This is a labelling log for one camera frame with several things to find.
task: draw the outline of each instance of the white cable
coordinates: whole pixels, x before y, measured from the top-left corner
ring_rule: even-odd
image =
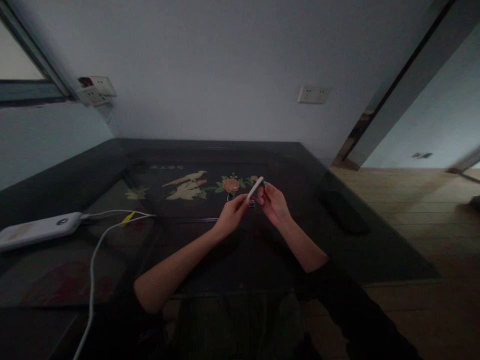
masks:
[[[127,211],[127,212],[132,212],[131,210],[110,210],[110,211]],[[109,213],[110,211],[105,211],[101,212],[100,214],[105,214]],[[150,214],[145,214],[145,216],[140,216],[137,218],[134,218],[132,220],[128,220],[125,222],[120,222],[118,224],[115,224],[113,226],[110,226],[107,230],[103,232],[103,234],[100,236],[100,240],[98,240],[98,244],[96,245],[95,250],[93,251],[93,255],[91,256],[90,260],[90,300],[88,304],[88,323],[86,324],[85,331],[83,332],[83,336],[81,337],[80,344],[78,345],[78,348],[76,349],[75,356],[73,357],[73,360],[77,360],[80,356],[80,353],[82,352],[82,349],[84,347],[85,341],[87,340],[87,336],[89,335],[90,327],[92,326],[92,322],[94,320],[94,301],[95,301],[95,271],[94,271],[94,264],[95,264],[95,256],[97,256],[97,252],[99,251],[100,245],[102,244],[102,241],[105,238],[105,235],[113,228],[116,228],[120,225],[132,223],[137,220],[149,218],[155,215],[150,215]]]
[[[154,216],[154,215],[147,214],[147,213],[140,212],[140,211],[136,211],[136,210],[108,210],[108,211],[99,212],[99,213],[96,213],[96,214],[85,214],[85,215],[84,215],[84,216],[85,216],[84,219],[90,218],[90,217],[92,217],[92,216],[103,215],[103,214],[113,213],[113,212],[124,212],[124,213],[133,213],[133,212],[135,212],[135,213],[142,214],[142,215]]]

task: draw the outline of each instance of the person's right hand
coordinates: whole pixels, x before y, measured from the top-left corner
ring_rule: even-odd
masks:
[[[260,204],[266,217],[276,228],[279,224],[292,219],[284,195],[271,183],[258,189],[256,201]]]

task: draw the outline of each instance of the window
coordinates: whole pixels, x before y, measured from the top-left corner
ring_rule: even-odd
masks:
[[[0,0],[0,49],[0,107],[73,99],[4,0]]]

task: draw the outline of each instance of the wall socket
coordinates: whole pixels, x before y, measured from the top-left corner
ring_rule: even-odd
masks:
[[[117,96],[110,79],[106,76],[90,76],[93,86],[98,89],[98,92],[103,96]]]
[[[327,87],[304,85],[301,87],[298,102],[304,104],[324,104],[331,90],[331,88]]]
[[[84,87],[78,92],[80,101],[85,105],[99,107],[101,105],[110,104],[110,101],[99,92],[95,86]]]

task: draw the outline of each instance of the white tube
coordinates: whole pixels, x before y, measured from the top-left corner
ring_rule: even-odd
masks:
[[[250,192],[248,193],[245,201],[250,201],[250,198],[251,198],[252,195],[254,194],[255,190],[257,190],[257,188],[260,186],[260,184],[262,183],[263,180],[264,180],[264,177],[263,177],[263,176],[260,176],[260,177],[258,178],[258,180],[256,181],[256,183],[252,186]]]

